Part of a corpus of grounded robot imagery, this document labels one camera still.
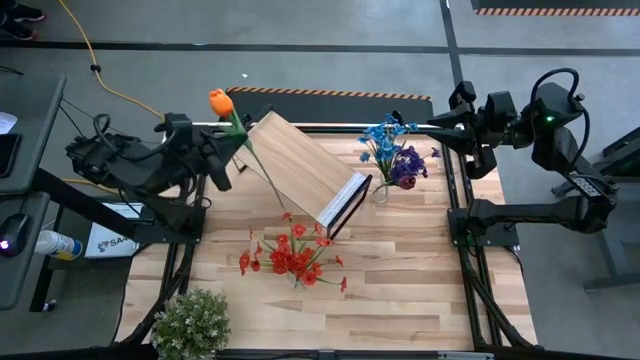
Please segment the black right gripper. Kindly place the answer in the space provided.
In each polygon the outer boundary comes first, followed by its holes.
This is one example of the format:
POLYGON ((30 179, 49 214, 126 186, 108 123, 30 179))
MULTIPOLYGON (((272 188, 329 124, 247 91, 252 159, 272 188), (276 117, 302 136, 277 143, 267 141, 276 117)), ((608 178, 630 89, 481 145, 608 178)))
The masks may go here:
POLYGON ((428 119, 428 125, 445 129, 427 129, 433 139, 454 150, 460 156, 471 156, 465 162, 470 179, 478 180, 497 166, 494 149, 504 141, 510 143, 510 123, 517 118, 511 94, 494 92, 487 96, 484 106, 474 108, 476 93, 470 81, 461 81, 449 97, 447 113, 428 119), (463 125, 464 129, 453 129, 463 125))

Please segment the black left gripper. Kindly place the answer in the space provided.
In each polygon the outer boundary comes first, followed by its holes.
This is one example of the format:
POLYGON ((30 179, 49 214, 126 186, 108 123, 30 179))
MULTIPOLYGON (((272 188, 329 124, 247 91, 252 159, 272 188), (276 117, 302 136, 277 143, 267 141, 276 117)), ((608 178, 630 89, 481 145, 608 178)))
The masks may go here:
POLYGON ((166 113, 163 153, 176 156, 189 173, 208 176, 219 191, 232 188, 226 166, 247 141, 245 133, 196 126, 185 114, 166 113))

